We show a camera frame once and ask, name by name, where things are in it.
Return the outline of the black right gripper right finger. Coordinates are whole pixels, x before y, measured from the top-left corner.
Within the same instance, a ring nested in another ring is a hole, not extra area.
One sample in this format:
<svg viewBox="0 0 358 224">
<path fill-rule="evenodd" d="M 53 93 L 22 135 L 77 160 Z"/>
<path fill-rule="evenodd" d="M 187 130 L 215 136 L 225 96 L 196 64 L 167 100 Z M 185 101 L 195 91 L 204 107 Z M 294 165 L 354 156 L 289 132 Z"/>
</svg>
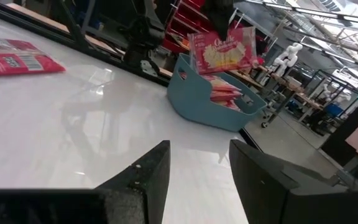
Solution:
<svg viewBox="0 0 358 224">
<path fill-rule="evenodd" d="M 229 160 L 249 223 L 340 223 L 332 189 L 316 172 L 240 140 L 229 143 Z"/>
</svg>

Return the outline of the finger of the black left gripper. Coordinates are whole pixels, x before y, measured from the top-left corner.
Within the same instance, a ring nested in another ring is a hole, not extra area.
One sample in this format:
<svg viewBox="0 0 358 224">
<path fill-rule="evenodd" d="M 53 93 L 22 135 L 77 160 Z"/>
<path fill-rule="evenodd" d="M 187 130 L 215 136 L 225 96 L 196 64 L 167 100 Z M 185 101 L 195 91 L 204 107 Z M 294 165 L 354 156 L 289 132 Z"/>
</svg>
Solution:
<svg viewBox="0 0 358 224">
<path fill-rule="evenodd" d="M 234 12 L 233 0 L 205 0 L 201 12 L 208 18 L 220 40 L 226 40 Z"/>
</svg>

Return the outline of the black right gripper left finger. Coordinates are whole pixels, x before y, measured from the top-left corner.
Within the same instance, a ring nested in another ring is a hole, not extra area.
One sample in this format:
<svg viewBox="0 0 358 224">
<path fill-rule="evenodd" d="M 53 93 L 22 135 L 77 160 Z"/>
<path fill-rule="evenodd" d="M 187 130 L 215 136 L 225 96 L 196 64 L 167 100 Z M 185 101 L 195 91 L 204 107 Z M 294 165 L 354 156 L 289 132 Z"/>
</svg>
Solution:
<svg viewBox="0 0 358 224">
<path fill-rule="evenodd" d="M 97 186 L 110 224 L 161 224 L 170 180 L 170 141 Z"/>
</svg>

